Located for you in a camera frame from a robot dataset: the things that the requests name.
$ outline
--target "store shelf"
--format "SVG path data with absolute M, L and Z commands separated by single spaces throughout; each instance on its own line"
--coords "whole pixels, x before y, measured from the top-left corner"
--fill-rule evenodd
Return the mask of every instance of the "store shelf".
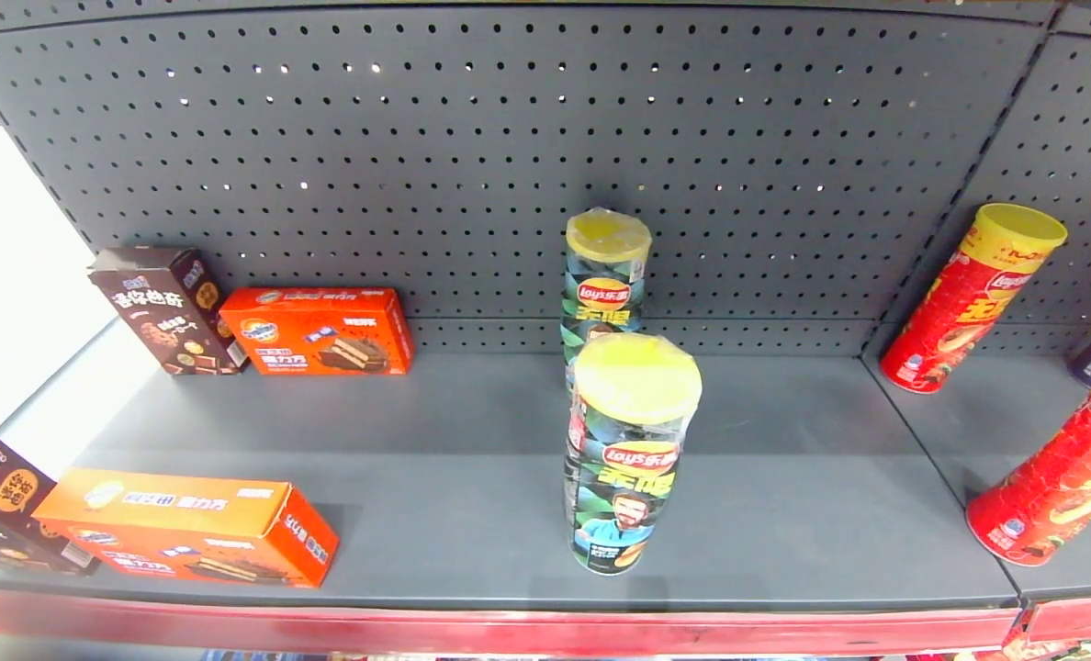
M 343 536 L 326 582 L 280 590 L 109 569 L 84 580 L 0 572 L 0 629 L 123 630 L 131 642 L 158 642 L 165 627 L 136 626 L 151 608 L 249 623 L 277 623 L 272 612 L 297 623 L 311 610 L 322 623 L 360 623 L 376 615 L 358 610 L 385 608 L 440 620 L 469 620 L 444 611 L 516 611 L 537 626 L 608 617 L 597 612 L 686 612 L 659 616 L 679 624 L 670 635 L 710 621 L 738 627 L 717 647 L 685 640 L 687 652 L 742 645 L 864 653 L 962 645 L 962 635 L 980 646 L 1002 640 L 1015 615 L 1012 586 L 966 534 L 957 501 L 860 361 L 699 362 L 705 400 L 675 497 L 639 567 L 612 578 L 587 573 L 567 552 L 566 394 L 555 356 L 427 354 L 410 376 L 393 380 L 155 375 L 79 465 L 292 480 Z M 34 600 L 25 591 L 52 594 L 51 608 L 33 605 L 21 617 L 11 602 Z M 86 617 L 93 610 L 109 615 Z M 199 617 L 192 627 L 206 621 Z M 645 617 L 655 626 L 658 616 Z M 476 635 L 491 635 L 473 622 Z M 261 647 L 307 648 L 295 647 L 289 627 L 267 630 L 284 640 Z M 916 647 L 896 645 L 902 635 Z M 612 638 L 619 652 L 635 649 Z M 528 652 L 497 647 L 487 652 Z
M 935 395 L 880 382 L 962 502 L 1042 447 L 1088 392 L 1057 357 L 974 357 Z M 1005 568 L 1028 600 L 1066 600 L 1036 611 L 1032 640 L 1091 632 L 1091 525 L 1047 565 Z

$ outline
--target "orange snack box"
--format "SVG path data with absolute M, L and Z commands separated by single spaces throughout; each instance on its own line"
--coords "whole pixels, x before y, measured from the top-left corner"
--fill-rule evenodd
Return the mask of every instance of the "orange snack box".
M 415 356 L 394 289 L 243 288 L 219 315 L 261 374 L 406 374 Z
M 314 589 L 337 549 L 288 482 L 72 468 L 33 516 L 143 577 Z

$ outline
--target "box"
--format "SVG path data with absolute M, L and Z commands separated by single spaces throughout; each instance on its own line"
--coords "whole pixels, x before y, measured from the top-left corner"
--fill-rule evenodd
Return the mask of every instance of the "box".
M 88 279 L 171 374 L 236 374 L 247 362 L 211 272 L 193 248 L 106 248 Z
M 313 589 L 337 534 L 288 482 L 72 468 L 35 518 L 125 574 Z
M 406 374 L 415 354 L 394 289 L 239 289 L 221 314 L 261 374 Z
M 96 568 L 92 555 L 32 517 L 53 486 L 51 478 L 0 441 L 0 567 L 62 574 Z

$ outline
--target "lay's chip canister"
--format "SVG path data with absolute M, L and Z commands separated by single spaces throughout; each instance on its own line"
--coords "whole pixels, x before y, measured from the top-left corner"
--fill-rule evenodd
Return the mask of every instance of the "lay's chip canister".
M 571 550 L 596 574 L 634 567 L 663 512 L 700 371 L 668 339 L 610 334 L 574 363 L 566 507 Z
M 574 359 L 588 341 L 639 330 L 650 248 L 651 231 L 630 215 L 597 206 L 566 223 L 562 346 L 568 386 L 574 384 Z

